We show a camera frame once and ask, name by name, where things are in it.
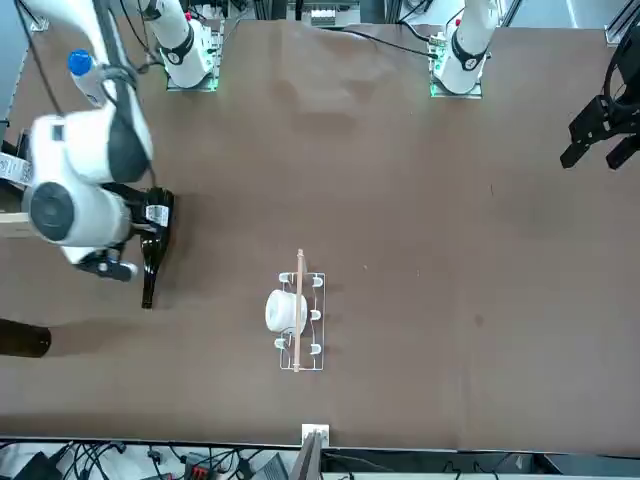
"sticker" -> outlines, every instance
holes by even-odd
[[[169,207],[164,205],[147,205],[145,217],[158,225],[166,227],[169,225]]]
[[[6,178],[22,185],[31,185],[33,165],[12,155],[0,155],[0,178]]]

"brown table surface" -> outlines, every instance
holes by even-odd
[[[37,45],[86,109],[65,67],[84,43],[54,26]],[[144,76],[179,195],[157,307],[141,279],[3,241],[2,315],[53,325],[54,347],[0,359],[1,433],[295,444],[328,423],[339,446],[637,453],[640,165],[610,172],[606,145],[559,163],[611,50],[507,29],[492,52],[482,101],[430,99],[423,57],[292,22],[241,23],[216,94]],[[29,61],[13,135],[50,111]],[[297,248],[327,274],[321,373],[279,370],[264,324]]]

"white cup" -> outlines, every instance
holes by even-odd
[[[307,324],[307,299],[302,297],[302,315],[300,317],[300,333]],[[264,310],[267,328],[272,332],[281,333],[296,329],[296,294],[274,290],[267,299]]]

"white bracket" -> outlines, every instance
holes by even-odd
[[[302,424],[302,440],[300,444],[303,444],[304,439],[315,432],[320,433],[322,438],[322,448],[329,448],[329,425],[318,423]]]

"wooden stick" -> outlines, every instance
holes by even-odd
[[[304,275],[304,252],[298,250],[298,272],[296,276],[296,346],[293,355],[293,371],[300,371],[300,327],[302,325],[302,277]]]

